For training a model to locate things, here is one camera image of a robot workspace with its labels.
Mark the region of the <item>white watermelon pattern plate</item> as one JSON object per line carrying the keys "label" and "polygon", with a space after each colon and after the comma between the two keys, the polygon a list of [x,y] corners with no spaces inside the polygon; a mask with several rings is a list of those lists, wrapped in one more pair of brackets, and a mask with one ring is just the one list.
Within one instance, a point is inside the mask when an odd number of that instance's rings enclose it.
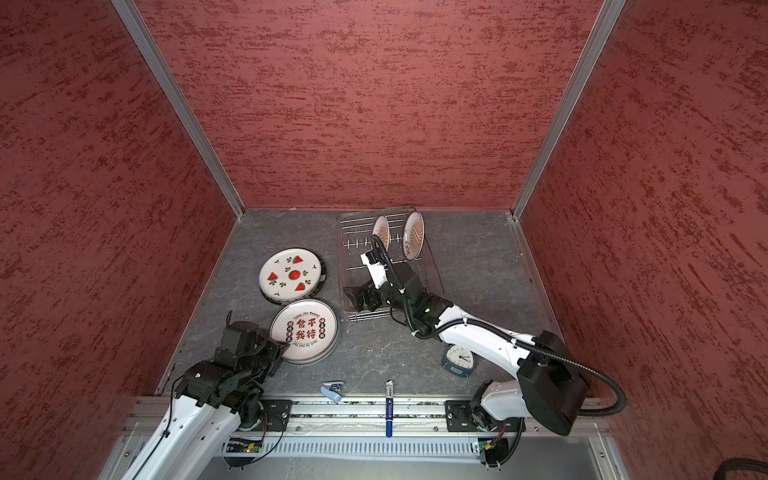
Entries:
{"label": "white watermelon pattern plate", "polygon": [[317,289],[320,265],[314,252],[289,248],[272,255],[259,272],[261,293],[271,302],[286,304],[311,296]]}

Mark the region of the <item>brown patterned plate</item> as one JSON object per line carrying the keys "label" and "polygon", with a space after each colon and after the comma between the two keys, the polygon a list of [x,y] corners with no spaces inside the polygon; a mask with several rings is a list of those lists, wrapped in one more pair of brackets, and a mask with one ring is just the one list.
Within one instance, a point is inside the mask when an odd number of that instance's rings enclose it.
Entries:
{"label": "brown patterned plate", "polygon": [[373,225],[372,234],[378,237],[385,248],[388,248],[391,243],[390,225],[388,218],[384,215],[379,215]]}

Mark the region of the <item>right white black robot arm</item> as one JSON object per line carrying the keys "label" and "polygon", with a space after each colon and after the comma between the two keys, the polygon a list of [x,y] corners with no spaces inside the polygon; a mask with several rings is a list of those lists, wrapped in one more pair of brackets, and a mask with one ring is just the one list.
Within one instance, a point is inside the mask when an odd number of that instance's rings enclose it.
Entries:
{"label": "right white black robot arm", "polygon": [[557,335],[503,329],[430,293],[410,266],[398,264],[394,273],[397,279],[378,269],[371,280],[346,287],[344,294],[357,312],[399,311],[413,336],[464,348],[511,375],[509,381],[490,381],[479,390],[473,413],[478,422],[526,416],[555,434],[570,434],[589,384]]}

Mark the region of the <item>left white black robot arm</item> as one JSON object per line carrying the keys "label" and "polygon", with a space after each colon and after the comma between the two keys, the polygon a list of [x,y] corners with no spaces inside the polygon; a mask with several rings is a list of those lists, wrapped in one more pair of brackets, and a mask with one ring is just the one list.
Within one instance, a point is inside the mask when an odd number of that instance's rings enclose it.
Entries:
{"label": "left white black robot arm", "polygon": [[197,479],[236,431],[265,432],[263,383],[288,347],[252,322],[227,324],[213,357],[173,382],[166,413],[123,477]]}

